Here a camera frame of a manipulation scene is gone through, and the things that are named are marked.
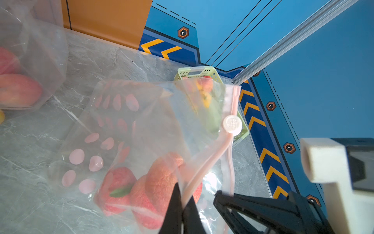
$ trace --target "ziplock bag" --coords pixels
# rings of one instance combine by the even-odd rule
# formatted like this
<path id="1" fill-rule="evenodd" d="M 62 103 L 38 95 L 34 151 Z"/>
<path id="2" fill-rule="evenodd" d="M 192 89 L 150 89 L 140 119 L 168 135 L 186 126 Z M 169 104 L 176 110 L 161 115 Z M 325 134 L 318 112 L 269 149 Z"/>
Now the ziplock bag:
<path id="1" fill-rule="evenodd" d="M 106 216 L 135 224 L 133 232 L 157 233 L 176 182 L 183 207 L 203 192 L 204 216 L 215 193 L 206 190 L 233 194 L 231 147 L 241 130 L 240 86 L 210 79 L 207 92 L 205 79 L 100 81 L 49 167 L 51 184 L 75 199 L 94 196 Z M 209 233 L 223 230 L 218 217 L 204 225 Z"/>
<path id="2" fill-rule="evenodd" d="M 49 13 L 43 20 L 53 24 L 30 11 Z M 0 4 L 0 109 L 38 109 L 64 82 L 68 48 L 61 25 L 60 1 Z"/>

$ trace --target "apple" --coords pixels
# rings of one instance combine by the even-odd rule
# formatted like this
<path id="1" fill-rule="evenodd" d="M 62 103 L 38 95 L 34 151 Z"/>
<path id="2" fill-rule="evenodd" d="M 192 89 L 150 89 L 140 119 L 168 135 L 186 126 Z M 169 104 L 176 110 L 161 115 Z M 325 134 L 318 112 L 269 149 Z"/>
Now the apple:
<path id="1" fill-rule="evenodd" d="M 0 75 L 0 105 L 29 107 L 43 93 L 41 85 L 30 77 L 20 74 Z"/>
<path id="2" fill-rule="evenodd" d="M 9 50 L 0 47 L 0 75 L 17 73 L 21 69 L 21 64 L 16 55 Z"/>

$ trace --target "yellow fruit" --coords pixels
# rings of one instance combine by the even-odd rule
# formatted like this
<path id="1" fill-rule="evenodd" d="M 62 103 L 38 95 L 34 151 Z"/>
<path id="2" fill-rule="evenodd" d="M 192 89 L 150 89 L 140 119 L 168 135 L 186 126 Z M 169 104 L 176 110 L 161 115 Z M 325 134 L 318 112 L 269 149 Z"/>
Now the yellow fruit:
<path id="1" fill-rule="evenodd" d="M 203 98 L 204 107 L 209 108 L 209 105 L 212 102 L 212 96 L 209 93 L 202 91 L 201 97 Z"/>
<path id="2" fill-rule="evenodd" d="M 2 110 L 0 110 L 0 124 L 2 122 L 4 122 L 4 119 L 5 119 L 5 115 L 4 115 L 4 112 Z"/>

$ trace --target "metal frame bar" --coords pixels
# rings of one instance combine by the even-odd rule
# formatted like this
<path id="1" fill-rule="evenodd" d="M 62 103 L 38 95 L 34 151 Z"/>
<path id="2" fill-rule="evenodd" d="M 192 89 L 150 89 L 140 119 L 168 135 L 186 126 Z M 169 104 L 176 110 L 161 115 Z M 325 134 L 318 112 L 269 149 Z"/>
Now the metal frame bar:
<path id="1" fill-rule="evenodd" d="M 238 75 L 233 78 L 234 84 L 241 84 L 251 78 L 254 74 L 261 71 L 264 67 L 282 56 L 284 53 L 299 44 L 302 40 L 317 31 L 330 20 L 345 11 L 358 0 L 330 0 L 318 11 L 307 18 L 303 23 L 288 33 Z"/>

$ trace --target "orange wall panel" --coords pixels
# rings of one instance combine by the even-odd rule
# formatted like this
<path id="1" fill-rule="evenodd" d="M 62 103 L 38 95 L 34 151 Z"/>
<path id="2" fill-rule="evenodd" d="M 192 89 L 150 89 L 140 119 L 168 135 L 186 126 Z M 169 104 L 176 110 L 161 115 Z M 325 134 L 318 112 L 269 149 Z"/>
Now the orange wall panel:
<path id="1" fill-rule="evenodd" d="M 152 0 L 61 0 L 64 27 L 139 48 Z"/>

